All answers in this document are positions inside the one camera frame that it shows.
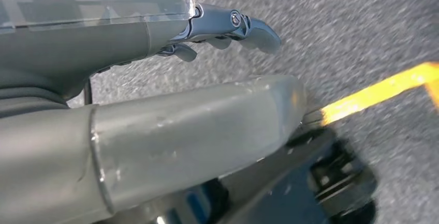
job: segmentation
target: yellow road marking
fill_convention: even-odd
[[[323,107],[322,125],[328,125],[422,85],[426,86],[439,108],[439,63],[423,63]]]
[[[426,89],[431,99],[433,100],[433,103],[436,105],[436,108],[439,110],[439,80],[436,80],[431,83],[427,83]]]

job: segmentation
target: gray asphalt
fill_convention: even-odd
[[[399,71],[439,61],[439,0],[197,1],[265,20],[280,34],[281,52],[197,45],[192,63],[153,57],[95,76],[94,100],[110,103],[251,75],[292,74],[324,106]],[[380,178],[376,223],[438,223],[439,117],[423,88],[334,128],[353,141]]]

